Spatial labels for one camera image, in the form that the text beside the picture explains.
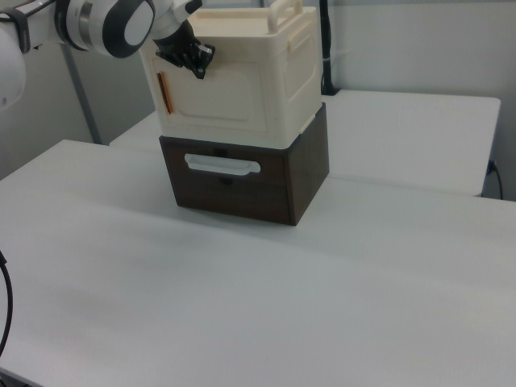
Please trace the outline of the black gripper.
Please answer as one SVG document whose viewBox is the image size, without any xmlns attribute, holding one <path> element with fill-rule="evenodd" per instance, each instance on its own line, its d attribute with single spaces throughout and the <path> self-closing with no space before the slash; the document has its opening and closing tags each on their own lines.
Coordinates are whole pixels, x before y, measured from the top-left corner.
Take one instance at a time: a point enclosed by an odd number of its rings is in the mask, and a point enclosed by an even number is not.
<svg viewBox="0 0 516 387">
<path fill-rule="evenodd" d="M 206 75 L 206 61 L 212 61 L 215 46 L 200 44 L 188 20 L 171 35 L 153 39 L 159 50 L 159 57 L 177 67 L 186 67 L 197 79 Z"/>
</svg>

